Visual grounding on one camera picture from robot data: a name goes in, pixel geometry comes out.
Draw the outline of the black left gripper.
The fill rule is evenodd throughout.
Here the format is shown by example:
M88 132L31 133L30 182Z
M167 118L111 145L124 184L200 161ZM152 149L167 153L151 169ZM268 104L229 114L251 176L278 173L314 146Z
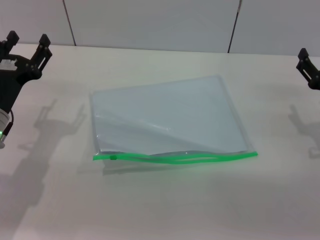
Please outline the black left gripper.
M10 111L22 89L31 80L38 80L42 71L52 57L49 49L51 41L46 34L42 34L39 45L31 59L20 55L10 54L12 48L18 43L19 36L11 30L6 40L0 42L0 56L5 60L15 62L16 70L0 71L0 109Z

